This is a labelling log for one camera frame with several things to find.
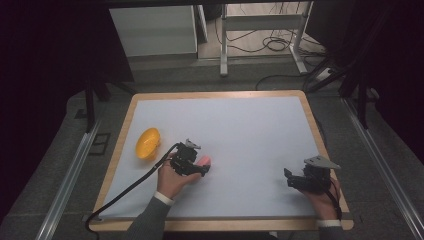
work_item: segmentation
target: gray sleeve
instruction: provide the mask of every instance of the gray sleeve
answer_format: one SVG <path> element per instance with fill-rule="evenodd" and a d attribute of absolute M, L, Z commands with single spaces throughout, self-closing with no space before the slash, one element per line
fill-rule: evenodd
<path fill-rule="evenodd" d="M 124 240 L 160 240 L 163 237 L 165 219 L 171 206 L 152 197 L 143 213 L 138 215 L 124 234 Z"/>
<path fill-rule="evenodd" d="M 345 240 L 346 236 L 342 227 L 320 227 L 320 240 Z"/>

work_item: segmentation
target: hand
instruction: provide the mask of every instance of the hand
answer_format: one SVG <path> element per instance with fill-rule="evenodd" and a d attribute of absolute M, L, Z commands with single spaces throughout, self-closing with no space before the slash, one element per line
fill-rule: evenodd
<path fill-rule="evenodd" d="M 195 182 L 202 177 L 200 173 L 181 176 L 174 171 L 170 165 L 170 160 L 166 160 L 158 170 L 157 191 L 169 199 L 173 199 L 183 187 L 191 182 Z"/>
<path fill-rule="evenodd" d="M 340 199 L 340 183 L 339 181 L 331 178 L 331 184 L 330 186 L 330 193 L 334 196 L 334 198 L 339 201 Z M 300 191 L 303 193 L 311 202 L 312 206 L 315 209 L 315 212 L 318 215 L 318 218 L 321 220 L 336 220 L 337 219 L 337 213 L 334 209 L 333 203 L 331 202 L 330 198 L 327 196 L 327 194 L 314 194 L 307 191 Z"/>

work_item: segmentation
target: white paper sheet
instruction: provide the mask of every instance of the white paper sheet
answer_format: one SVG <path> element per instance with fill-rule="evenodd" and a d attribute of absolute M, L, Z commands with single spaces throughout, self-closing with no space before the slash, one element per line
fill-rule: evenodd
<path fill-rule="evenodd" d="M 161 134 L 154 162 L 139 160 L 135 144 L 148 128 Z M 139 101 L 106 203 L 148 172 L 177 142 L 189 138 L 202 147 L 198 159 L 212 160 L 209 173 L 186 186 L 168 217 L 311 216 L 307 199 L 287 186 L 284 168 L 302 174 L 303 160 L 318 155 L 297 97 Z M 134 218 L 156 190 L 157 172 L 101 218 Z"/>

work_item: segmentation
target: gray carpet floor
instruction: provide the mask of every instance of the gray carpet floor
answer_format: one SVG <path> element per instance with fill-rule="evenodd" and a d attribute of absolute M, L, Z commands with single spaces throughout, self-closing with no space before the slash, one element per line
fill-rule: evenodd
<path fill-rule="evenodd" d="M 220 78 L 215 62 L 190 66 L 163 66 L 135 69 L 135 82 L 127 83 L 140 93 L 252 91 L 259 79 L 274 74 L 297 75 L 291 58 L 271 62 L 251 59 L 231 61 L 229 76 Z M 302 89 L 304 78 L 276 77 L 267 79 L 258 90 Z M 350 115 L 337 96 L 340 82 L 334 82 L 317 93 L 308 95 L 330 158 L 342 166 L 337 176 L 355 226 L 347 231 L 349 239 L 415 239 L 398 206 L 387 189 Z M 106 169 L 126 115 L 131 95 L 108 84 L 112 97 L 108 102 L 96 101 L 96 108 L 105 107 L 98 129 L 98 141 L 108 138 L 105 149 L 93 145 L 85 160 L 68 204 L 61 216 L 53 239 L 94 239 L 84 228 L 82 218 L 94 207 Z M 34 239 L 58 191 L 69 164 L 84 135 L 86 119 L 84 94 L 69 99 L 62 127 L 43 161 L 15 202 L 0 228 L 0 239 Z M 424 213 L 424 167 L 403 141 L 384 122 L 373 103 L 367 107 L 370 132 L 406 194 Z M 119 239 L 121 232 L 102 232 L 100 239 Z M 279 239 L 318 239 L 315 231 L 279 232 Z"/>

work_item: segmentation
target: orange oval object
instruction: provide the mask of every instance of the orange oval object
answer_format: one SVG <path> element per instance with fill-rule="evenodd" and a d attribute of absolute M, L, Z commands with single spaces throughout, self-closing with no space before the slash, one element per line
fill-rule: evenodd
<path fill-rule="evenodd" d="M 135 153 L 142 160 L 156 159 L 156 149 L 160 145 L 160 134 L 156 128 L 149 128 L 141 134 L 135 146 Z"/>

